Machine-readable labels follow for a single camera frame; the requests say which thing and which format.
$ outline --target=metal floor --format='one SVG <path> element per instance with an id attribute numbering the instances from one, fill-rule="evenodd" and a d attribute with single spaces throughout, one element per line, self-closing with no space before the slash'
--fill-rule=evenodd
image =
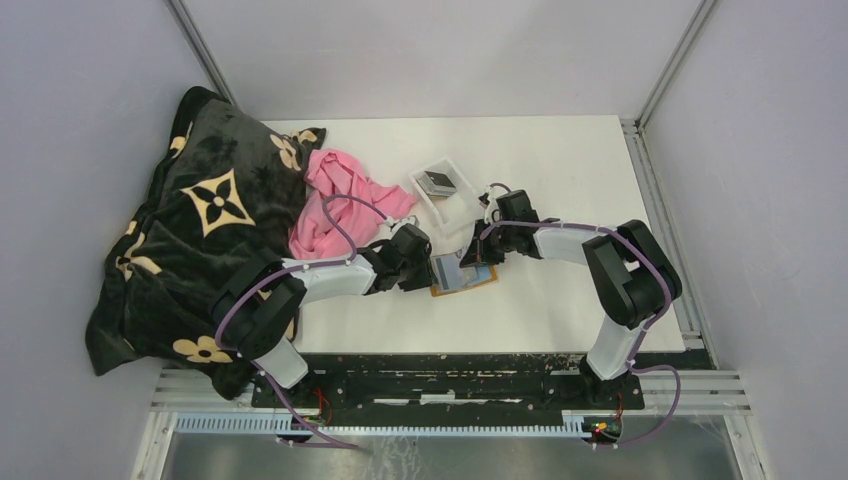
<path id="1" fill-rule="evenodd" d="M 625 417 L 624 438 L 657 419 Z M 344 437 L 359 451 L 290 448 L 269 436 L 177 434 L 164 479 L 740 479 L 722 417 L 678 417 L 645 443 L 593 452 L 567 438 Z"/>

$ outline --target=white wall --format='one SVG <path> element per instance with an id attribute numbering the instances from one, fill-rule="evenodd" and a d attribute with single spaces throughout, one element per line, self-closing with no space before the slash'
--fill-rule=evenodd
<path id="1" fill-rule="evenodd" d="M 95 378 L 103 259 L 206 77 L 159 0 L 0 7 L 0 478 L 128 478 L 155 362 Z"/>
<path id="2" fill-rule="evenodd" d="M 698 0 L 187 0 L 263 120 L 635 118 Z"/>
<path id="3" fill-rule="evenodd" d="M 848 3 L 722 2 L 648 127 L 779 478 L 845 478 Z"/>

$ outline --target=black blanket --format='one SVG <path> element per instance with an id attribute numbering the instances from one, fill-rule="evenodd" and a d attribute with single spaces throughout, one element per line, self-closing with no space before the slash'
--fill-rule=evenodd
<path id="1" fill-rule="evenodd" d="M 215 346 L 208 304 L 257 250 L 289 256 L 325 135 L 279 135 L 209 90 L 185 94 L 147 199 L 106 257 L 85 335 L 97 375 L 152 356 L 204 372 L 227 399 L 244 389 L 253 367 Z"/>

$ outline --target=pink towel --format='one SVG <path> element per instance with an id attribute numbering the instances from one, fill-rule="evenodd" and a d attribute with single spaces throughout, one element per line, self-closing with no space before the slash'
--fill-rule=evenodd
<path id="1" fill-rule="evenodd" d="M 365 175 L 359 161 L 338 150 L 314 150 L 309 157 L 306 183 L 315 188 L 292 230 L 289 249 L 298 260 L 337 257 L 350 253 L 350 244 L 333 228 L 321 210 L 330 195 L 343 193 L 371 203 L 386 215 L 405 217 L 415 198 L 398 186 L 383 187 Z M 383 219 L 370 208 L 339 198 L 328 205 L 333 219 L 361 247 L 371 241 Z"/>

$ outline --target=white table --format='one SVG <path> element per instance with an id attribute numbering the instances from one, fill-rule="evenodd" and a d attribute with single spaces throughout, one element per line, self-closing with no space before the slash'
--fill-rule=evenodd
<path id="1" fill-rule="evenodd" d="M 524 189 L 541 218 L 619 225 L 647 222 L 615 116 L 275 121 L 280 133 L 329 130 L 325 147 L 362 162 L 376 181 L 411 185 L 416 167 L 449 156 L 481 191 L 491 182 Z M 444 238 L 421 206 L 413 214 L 433 253 L 466 245 L 473 227 Z M 585 352 L 603 318 L 589 270 L 513 253 L 499 280 L 438 298 L 397 289 L 307 305 L 295 347 L 302 353 Z M 643 351 L 681 351 L 674 311 L 651 329 Z"/>

